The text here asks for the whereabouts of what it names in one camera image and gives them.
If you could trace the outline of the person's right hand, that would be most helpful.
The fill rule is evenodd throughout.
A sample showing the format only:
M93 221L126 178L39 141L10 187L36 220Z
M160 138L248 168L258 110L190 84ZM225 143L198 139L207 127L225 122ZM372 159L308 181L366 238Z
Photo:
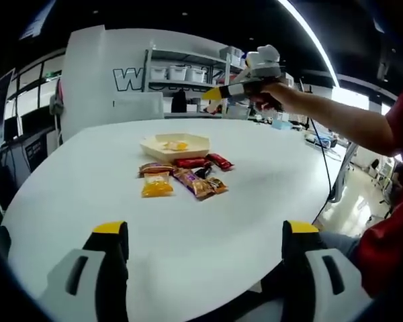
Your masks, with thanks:
M298 91L282 83L265 85L257 94L250 96L256 108L262 110L282 110L288 113L301 112L299 106L300 95Z

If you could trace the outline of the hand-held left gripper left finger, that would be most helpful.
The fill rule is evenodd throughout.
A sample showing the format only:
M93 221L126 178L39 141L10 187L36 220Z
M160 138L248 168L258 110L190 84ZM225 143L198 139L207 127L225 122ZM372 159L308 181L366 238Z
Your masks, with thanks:
M54 321L127 321L128 225L97 226L48 273L39 303Z

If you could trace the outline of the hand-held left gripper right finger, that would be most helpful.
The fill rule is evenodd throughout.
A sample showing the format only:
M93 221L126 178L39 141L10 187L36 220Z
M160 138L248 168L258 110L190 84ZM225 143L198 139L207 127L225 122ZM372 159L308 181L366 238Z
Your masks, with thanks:
M356 321L366 309L360 271L319 230L284 221L281 257L285 268L282 321Z

